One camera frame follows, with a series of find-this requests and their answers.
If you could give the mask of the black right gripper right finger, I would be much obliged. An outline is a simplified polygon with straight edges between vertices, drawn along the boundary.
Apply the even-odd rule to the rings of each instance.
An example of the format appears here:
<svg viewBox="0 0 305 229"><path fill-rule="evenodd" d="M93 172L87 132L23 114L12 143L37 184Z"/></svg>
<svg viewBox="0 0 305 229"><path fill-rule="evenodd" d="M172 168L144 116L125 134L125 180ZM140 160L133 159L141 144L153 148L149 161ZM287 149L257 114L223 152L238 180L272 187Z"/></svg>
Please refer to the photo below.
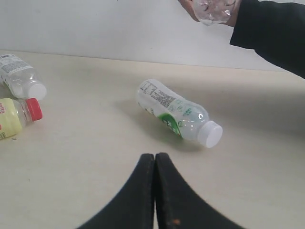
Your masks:
<svg viewBox="0 0 305 229"><path fill-rule="evenodd" d="M239 229L205 202L184 180L167 153L154 164L154 191L160 229Z"/></svg>

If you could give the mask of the person's open hand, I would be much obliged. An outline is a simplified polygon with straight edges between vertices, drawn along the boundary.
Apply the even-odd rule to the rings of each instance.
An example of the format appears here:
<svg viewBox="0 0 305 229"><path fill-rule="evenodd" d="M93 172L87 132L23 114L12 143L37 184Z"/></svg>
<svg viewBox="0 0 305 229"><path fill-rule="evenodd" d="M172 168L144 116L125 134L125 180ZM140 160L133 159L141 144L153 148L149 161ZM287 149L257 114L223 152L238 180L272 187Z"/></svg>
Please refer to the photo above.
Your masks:
<svg viewBox="0 0 305 229"><path fill-rule="evenodd" d="M241 0L236 0L235 7L234 7L234 10L233 10L233 13L232 13L230 19L228 20L228 22L221 23L221 24L228 25L231 27L235 26L241 2L242 2ZM194 11L193 11L193 0L179 0L179 3L188 12L188 14L191 16L191 18L193 20L195 20L196 22L200 22L197 19L197 17L195 16Z"/></svg>

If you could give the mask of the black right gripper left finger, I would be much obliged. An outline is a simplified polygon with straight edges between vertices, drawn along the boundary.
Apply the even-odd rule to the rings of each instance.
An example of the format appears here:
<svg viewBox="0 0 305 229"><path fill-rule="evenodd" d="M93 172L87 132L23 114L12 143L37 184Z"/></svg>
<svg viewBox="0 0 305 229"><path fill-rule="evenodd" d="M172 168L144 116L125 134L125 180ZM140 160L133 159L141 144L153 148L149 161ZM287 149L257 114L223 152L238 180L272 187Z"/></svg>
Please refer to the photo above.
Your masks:
<svg viewBox="0 0 305 229"><path fill-rule="evenodd" d="M154 155L142 154L116 196L81 229L152 229Z"/></svg>

